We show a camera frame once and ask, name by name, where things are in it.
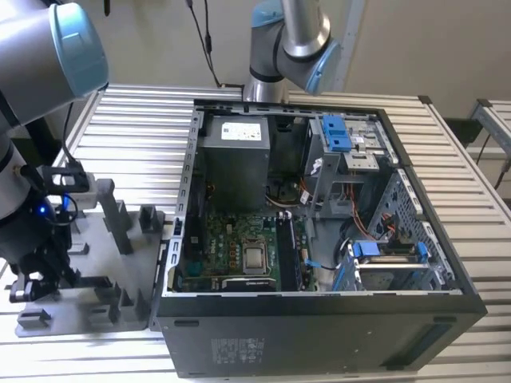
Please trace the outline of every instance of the cable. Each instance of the cable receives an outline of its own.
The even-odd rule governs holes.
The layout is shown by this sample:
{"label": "cable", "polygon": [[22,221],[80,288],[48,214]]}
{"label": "cable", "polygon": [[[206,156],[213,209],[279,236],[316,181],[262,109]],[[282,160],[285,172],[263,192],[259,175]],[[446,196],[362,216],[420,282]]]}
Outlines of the cable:
{"label": "cable", "polygon": [[338,265],[340,264],[339,261],[339,254],[341,254],[341,251],[343,251],[346,244],[351,240],[350,237],[343,240],[343,238],[339,238],[337,243],[334,246],[334,264]]}
{"label": "cable", "polygon": [[481,159],[482,153],[485,151],[486,144],[488,144],[490,138],[490,134],[486,137],[485,143],[481,146],[481,151],[479,152],[479,156],[477,156],[476,165],[479,165],[479,160]]}
{"label": "cable", "polygon": [[220,88],[221,84],[218,81],[218,78],[216,77],[215,70],[213,69],[213,64],[209,60],[211,55],[208,56],[206,46],[204,45],[204,40],[202,38],[202,32],[200,32],[199,22],[197,21],[197,16],[195,15],[195,11],[193,10],[193,4],[192,4],[192,2],[187,2],[187,4],[188,4],[188,8],[190,9],[190,12],[192,12],[193,21],[195,22],[195,27],[197,28],[197,33],[199,34],[200,44],[202,45],[202,51],[204,52],[204,56],[206,58],[206,63],[208,64],[209,71],[213,75],[213,79],[215,80],[216,87]]}
{"label": "cable", "polygon": [[[58,221],[54,221],[50,218],[48,218],[47,216],[45,216],[45,219],[52,225],[52,226],[57,226],[57,227],[65,227],[65,226],[69,226],[71,223],[73,223],[74,221],[77,220],[78,218],[78,204],[77,204],[77,201],[71,196],[71,195],[63,195],[62,196],[62,199],[64,198],[67,198],[69,199],[72,203],[73,203],[73,206],[74,206],[74,214],[71,215],[71,218],[66,221],[66,222],[58,222]],[[64,201],[62,201],[62,204],[60,205],[60,207],[58,208],[61,208],[63,210],[64,209]]]}
{"label": "cable", "polygon": [[353,192],[353,184],[350,184],[350,187],[351,187],[350,198],[351,198],[353,219],[354,219],[355,225],[368,239],[374,239],[374,237],[371,234],[369,234],[369,231],[366,230],[366,228],[364,227],[364,224],[362,223],[362,220],[360,219],[360,216],[358,215],[357,207],[355,205],[355,194]]}
{"label": "cable", "polygon": [[74,105],[74,102],[69,104],[69,107],[67,109],[67,114],[65,115],[64,129],[62,130],[62,151],[64,152],[64,154],[67,157],[67,160],[68,160],[68,162],[70,164],[78,162],[73,157],[73,155],[69,152],[69,149],[67,148],[67,144],[65,143],[65,136],[66,136],[66,133],[67,133],[67,126],[69,124],[69,119],[71,117],[71,112],[73,111],[73,105]]}
{"label": "cable", "polygon": [[283,209],[286,209],[288,207],[297,207],[298,206],[298,204],[285,204],[285,203],[280,203],[280,202],[274,201],[268,195],[265,195],[265,197],[268,200],[268,202],[270,202],[271,204],[273,204],[277,207],[281,207]]}
{"label": "cable", "polygon": [[307,266],[314,267],[314,268],[316,268],[316,269],[321,268],[321,269],[329,270],[329,271],[335,271],[335,270],[337,270],[337,267],[328,267],[328,266],[324,266],[324,265],[322,265],[321,263],[319,263],[319,262],[315,262],[315,261],[311,261],[310,259],[306,259],[306,260],[305,260],[305,264],[306,264]]}
{"label": "cable", "polygon": [[211,66],[211,71],[213,73],[213,76],[216,79],[217,86],[220,87],[220,85],[218,85],[220,82],[218,81],[218,78],[216,78],[215,67],[213,66],[213,59],[211,58],[211,53],[213,51],[213,45],[212,45],[211,34],[209,34],[209,7],[208,7],[208,0],[204,0],[204,8],[205,8],[205,11],[206,11],[205,12],[206,13],[206,33],[204,35],[204,43],[206,45],[206,52],[208,53],[209,65]]}
{"label": "cable", "polygon": [[504,178],[504,172],[501,172],[501,174],[498,176],[497,183],[495,184],[494,188],[495,190],[498,189],[499,186],[501,186],[502,179]]}
{"label": "cable", "polygon": [[303,180],[303,177],[300,178],[300,187],[310,194],[310,192],[307,190],[307,187],[305,186],[305,181]]}

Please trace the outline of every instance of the metal frame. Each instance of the metal frame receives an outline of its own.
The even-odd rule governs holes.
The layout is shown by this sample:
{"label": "metal frame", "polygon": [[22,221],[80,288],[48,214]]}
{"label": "metal frame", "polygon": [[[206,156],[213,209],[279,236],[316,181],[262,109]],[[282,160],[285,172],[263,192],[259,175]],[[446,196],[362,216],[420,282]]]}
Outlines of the metal frame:
{"label": "metal frame", "polygon": [[[207,100],[195,100],[195,108],[192,113],[191,119],[191,130],[190,136],[188,139],[188,145],[186,148],[186,152],[184,154],[184,171],[181,177],[180,189],[178,191],[178,200],[177,200],[177,214],[176,219],[180,221],[180,226],[184,227],[184,222],[186,220],[185,212],[187,211],[188,199],[190,195],[190,185],[192,182],[192,170],[194,159],[196,156],[196,141],[199,136],[199,131],[203,127],[203,121],[206,119],[206,113],[217,113],[220,115],[234,113],[235,115],[247,115],[247,116],[267,116],[267,115],[280,115],[280,116],[303,116],[311,119],[311,123],[317,122],[318,116],[322,116],[324,113],[338,113],[339,115],[344,115],[346,113],[368,113],[371,115],[378,116],[380,122],[377,123],[378,129],[384,130],[383,137],[386,138],[386,146],[390,149],[389,155],[391,159],[399,159],[400,169],[398,170],[402,177],[407,177],[406,184],[414,189],[414,199],[416,204],[424,206],[419,206],[419,210],[421,214],[426,218],[426,221],[423,224],[424,229],[421,234],[415,234],[417,236],[416,240],[426,241],[429,245],[433,245],[437,248],[436,254],[443,261],[446,267],[446,275],[449,275],[449,278],[454,278],[453,271],[450,267],[450,263],[454,265],[454,269],[456,270],[455,274],[459,276],[460,282],[462,285],[462,289],[465,294],[477,294],[477,291],[473,288],[473,285],[469,278],[467,278],[467,274],[465,269],[462,268],[458,253],[454,249],[452,243],[449,241],[446,236],[445,231],[440,224],[440,220],[436,214],[434,214],[434,209],[427,198],[427,194],[422,188],[420,181],[418,180],[417,175],[415,174],[413,167],[410,162],[410,158],[406,154],[406,150],[404,149],[402,142],[400,141],[397,133],[394,130],[393,125],[388,119],[385,111],[382,109],[361,109],[361,108],[343,108],[343,107],[322,107],[316,105],[314,107],[310,107],[308,105],[293,105],[294,107],[283,107],[282,105],[270,104],[270,103],[251,103],[251,102],[239,102],[239,101],[207,101]],[[325,200],[328,200],[328,196],[330,194],[330,188],[332,181],[335,176],[335,169],[338,168],[339,162],[339,154],[334,152],[327,152],[323,156],[323,166],[322,170],[319,173],[315,194],[312,200],[312,206],[314,207],[315,201],[318,198],[318,194],[322,190],[322,195],[324,195]],[[313,212],[313,207],[309,208],[307,212],[307,216],[311,217],[311,213]],[[319,216],[322,218],[328,218],[330,215],[325,215],[323,212],[325,211],[325,207],[322,207],[322,210],[319,212]],[[170,302],[166,302],[165,298],[183,298],[183,297],[193,297],[196,294],[174,294],[171,289],[174,283],[173,279],[175,277],[175,268],[180,262],[181,256],[181,248],[183,241],[183,232],[184,230],[175,230],[173,236],[171,238],[171,246],[169,251],[170,255],[167,255],[167,262],[165,264],[165,276],[164,276],[164,284],[163,286],[168,286],[167,290],[163,290],[161,305],[169,304],[173,306]],[[344,292],[339,292],[339,297],[344,294]],[[224,297],[228,296],[237,296],[238,298],[242,296],[247,297],[259,297],[264,294],[221,294]],[[292,296],[289,293],[279,293],[279,298],[285,298],[287,296]],[[324,295],[332,296],[331,292],[326,292]],[[473,307],[477,310],[478,304],[475,304]],[[169,310],[165,311],[165,315],[171,315]],[[197,314],[200,316],[206,315],[205,312],[201,312]]]}
{"label": "metal frame", "polygon": [[[418,373],[331,374],[279,379],[302,383],[339,380],[509,382],[509,213],[501,207],[498,197],[489,191],[493,188],[450,134],[441,117],[417,97],[343,93],[310,97],[301,92],[291,92],[290,96],[291,102],[299,104],[386,110],[489,315]],[[184,144],[174,143],[188,135],[194,98],[239,100],[240,91],[110,85],[98,107],[89,111],[90,123],[75,125],[86,139],[74,143],[73,154],[88,171],[110,175],[117,185],[116,198],[123,199],[130,210],[137,210],[141,203],[153,202],[160,210],[172,215],[184,152]],[[171,225],[165,225],[164,229],[165,238],[169,239]],[[167,246],[166,243],[161,245],[163,254]],[[2,288],[13,278],[0,260]],[[84,381],[96,381],[102,377],[125,379],[126,373],[131,373],[132,377],[154,381],[176,378],[175,367],[168,358],[160,333],[140,331],[23,340],[14,334],[21,306],[7,301],[6,292],[0,290],[0,345],[9,347],[7,355],[13,361],[9,363],[9,358],[4,359],[0,373],[4,377],[52,376],[55,379],[67,374],[73,377],[83,375]],[[24,369],[19,369],[19,360],[24,361]],[[266,380],[252,378],[252,381]]]}
{"label": "metal frame", "polygon": [[478,120],[511,157],[511,102],[477,100],[470,118]]}

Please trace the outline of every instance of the motherboard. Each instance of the motherboard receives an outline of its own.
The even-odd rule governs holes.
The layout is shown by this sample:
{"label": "motherboard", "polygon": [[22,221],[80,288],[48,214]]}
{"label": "motherboard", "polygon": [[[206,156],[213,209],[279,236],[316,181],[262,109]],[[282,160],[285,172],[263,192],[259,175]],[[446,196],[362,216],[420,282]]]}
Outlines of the motherboard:
{"label": "motherboard", "polygon": [[208,215],[204,256],[187,262],[183,291],[308,290],[308,254],[303,217]]}

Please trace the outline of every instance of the slatted metal surface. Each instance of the slatted metal surface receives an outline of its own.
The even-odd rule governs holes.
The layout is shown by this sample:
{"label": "slatted metal surface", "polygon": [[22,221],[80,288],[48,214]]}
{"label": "slatted metal surface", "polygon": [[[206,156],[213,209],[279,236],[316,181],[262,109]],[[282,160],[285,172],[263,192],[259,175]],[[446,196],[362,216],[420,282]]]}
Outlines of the slatted metal surface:
{"label": "slatted metal surface", "polygon": [[511,127],[511,101],[491,100],[490,104],[505,124]]}
{"label": "slatted metal surface", "polygon": [[[102,99],[89,101],[71,132],[69,146],[87,171],[114,179],[116,197],[130,208],[154,203],[171,215],[194,98],[232,100],[239,99],[240,93],[232,89],[112,85]],[[434,107],[423,105],[417,97],[341,93],[321,97],[291,93],[291,102],[386,110],[489,311],[417,374],[344,377],[342,381],[510,382],[511,213]],[[0,287],[13,279],[7,271],[0,278]],[[6,291],[0,291],[0,346],[6,355],[0,377],[51,376],[52,381],[69,379],[69,375],[91,381],[176,378],[158,333],[18,339],[14,335],[18,311],[19,306],[7,303]],[[339,379],[279,377],[257,381]]]}

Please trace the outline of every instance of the power supply label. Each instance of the power supply label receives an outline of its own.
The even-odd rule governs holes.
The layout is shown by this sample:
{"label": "power supply label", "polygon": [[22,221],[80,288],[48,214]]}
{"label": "power supply label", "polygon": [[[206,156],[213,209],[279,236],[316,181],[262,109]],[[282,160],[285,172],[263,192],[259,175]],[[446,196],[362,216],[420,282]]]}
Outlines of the power supply label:
{"label": "power supply label", "polygon": [[224,122],[222,140],[261,141],[261,125],[242,122]]}

